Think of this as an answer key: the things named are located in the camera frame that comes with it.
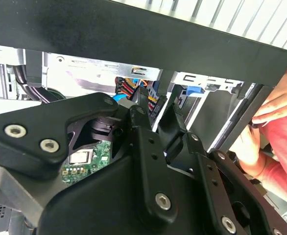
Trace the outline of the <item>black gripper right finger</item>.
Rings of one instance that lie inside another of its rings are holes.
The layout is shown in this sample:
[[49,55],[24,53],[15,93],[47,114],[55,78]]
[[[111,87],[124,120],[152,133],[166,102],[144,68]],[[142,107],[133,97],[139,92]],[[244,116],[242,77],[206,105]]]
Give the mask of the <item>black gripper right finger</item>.
[[167,163],[195,177],[207,234],[283,234],[283,219],[225,153],[204,150],[200,138],[186,129],[177,104],[166,108],[157,132]]

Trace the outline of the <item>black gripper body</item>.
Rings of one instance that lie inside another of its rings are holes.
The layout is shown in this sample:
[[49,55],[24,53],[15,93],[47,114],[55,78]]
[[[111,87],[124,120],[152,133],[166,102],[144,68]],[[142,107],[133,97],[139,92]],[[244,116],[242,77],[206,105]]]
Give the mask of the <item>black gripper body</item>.
[[126,154],[57,194],[39,235],[207,235],[195,177],[168,167],[145,115],[131,115]]

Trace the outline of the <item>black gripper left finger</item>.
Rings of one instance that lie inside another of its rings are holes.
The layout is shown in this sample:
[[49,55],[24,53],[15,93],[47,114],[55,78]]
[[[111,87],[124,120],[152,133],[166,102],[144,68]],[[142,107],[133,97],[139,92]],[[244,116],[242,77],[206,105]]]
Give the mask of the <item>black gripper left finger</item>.
[[148,117],[147,102],[141,94],[126,108],[95,93],[0,114],[0,192],[39,223],[48,203],[69,188],[61,181],[65,159],[105,139],[115,161],[122,158],[131,142],[130,117]]

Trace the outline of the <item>person's left hand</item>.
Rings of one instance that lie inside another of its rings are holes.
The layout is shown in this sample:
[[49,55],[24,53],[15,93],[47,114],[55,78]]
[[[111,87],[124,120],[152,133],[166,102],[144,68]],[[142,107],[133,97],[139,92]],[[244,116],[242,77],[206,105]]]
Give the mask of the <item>person's left hand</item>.
[[241,168],[259,181],[263,180],[265,170],[275,162],[260,151],[259,129],[254,129],[250,125],[244,128],[230,150],[236,153]]

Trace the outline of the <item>person's right hand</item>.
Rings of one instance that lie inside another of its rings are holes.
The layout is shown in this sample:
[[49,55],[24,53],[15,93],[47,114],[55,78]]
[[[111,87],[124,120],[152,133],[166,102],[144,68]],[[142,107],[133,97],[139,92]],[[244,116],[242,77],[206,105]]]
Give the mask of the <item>person's right hand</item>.
[[252,118],[254,124],[268,123],[287,116],[287,73]]

